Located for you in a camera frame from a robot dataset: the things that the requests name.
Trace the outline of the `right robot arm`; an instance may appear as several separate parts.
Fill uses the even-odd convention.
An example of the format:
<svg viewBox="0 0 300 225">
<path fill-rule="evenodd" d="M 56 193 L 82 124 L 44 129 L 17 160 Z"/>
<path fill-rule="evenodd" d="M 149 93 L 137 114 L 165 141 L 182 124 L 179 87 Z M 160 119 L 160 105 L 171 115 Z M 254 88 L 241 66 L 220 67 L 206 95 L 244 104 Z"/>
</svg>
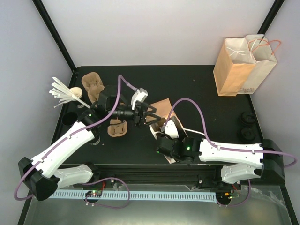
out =
<svg viewBox="0 0 300 225">
<path fill-rule="evenodd" d="M 146 124 L 157 140 L 157 153 L 167 161 L 181 164 L 223 163 L 220 173 L 214 175 L 214 186 L 223 189 L 242 180 L 260 179 L 269 184 L 285 182 L 283 157 L 271 140 L 264 143 L 232 144 L 208 141 L 187 136 L 176 116 L 148 117 Z"/>
</svg>

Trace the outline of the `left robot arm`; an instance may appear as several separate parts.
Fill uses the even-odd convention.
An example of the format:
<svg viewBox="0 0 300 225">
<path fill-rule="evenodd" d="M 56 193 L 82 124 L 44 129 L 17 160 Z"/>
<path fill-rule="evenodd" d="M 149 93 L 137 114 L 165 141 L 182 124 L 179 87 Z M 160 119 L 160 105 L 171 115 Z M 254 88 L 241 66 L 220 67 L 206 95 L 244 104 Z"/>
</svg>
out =
<svg viewBox="0 0 300 225">
<path fill-rule="evenodd" d="M 111 119 L 132 121 L 135 125 L 146 125 L 146 117 L 156 112 L 144 101 L 148 92 L 136 89 L 128 105 L 115 86 L 106 86 L 98 101 L 86 110 L 71 128 L 54 144 L 32 159 L 23 157 L 18 162 L 21 182 L 39 201 L 49 198 L 56 190 L 77 183 L 96 187 L 101 176 L 93 164 L 82 164 L 68 169 L 59 169 L 62 163 L 76 150 L 99 137 L 101 125 Z"/>
</svg>

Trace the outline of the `small brown paper bag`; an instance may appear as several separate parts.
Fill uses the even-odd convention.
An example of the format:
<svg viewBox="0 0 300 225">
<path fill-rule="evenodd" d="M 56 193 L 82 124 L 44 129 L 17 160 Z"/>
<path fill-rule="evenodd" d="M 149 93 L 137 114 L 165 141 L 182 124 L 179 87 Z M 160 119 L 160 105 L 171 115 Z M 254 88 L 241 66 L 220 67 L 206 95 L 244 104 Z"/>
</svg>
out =
<svg viewBox="0 0 300 225">
<path fill-rule="evenodd" d="M 155 115 L 161 117 L 160 122 L 149 125 L 150 131 L 157 141 L 157 145 L 158 138 L 160 137 L 171 139 L 169 136 L 167 136 L 164 132 L 161 131 L 161 127 L 163 126 L 163 124 L 167 123 L 169 120 L 174 121 L 179 133 L 178 140 L 180 141 L 180 160 L 175 161 L 171 157 L 164 156 L 167 159 L 167 161 L 170 164 L 175 162 L 187 165 L 196 164 L 199 161 L 197 158 L 199 156 L 199 147 L 201 140 L 189 137 L 187 135 L 186 130 L 184 129 L 182 123 L 178 119 L 176 113 L 171 112 L 172 106 L 169 99 L 164 99 L 159 102 L 153 103 L 152 106 L 157 109 Z"/>
</svg>

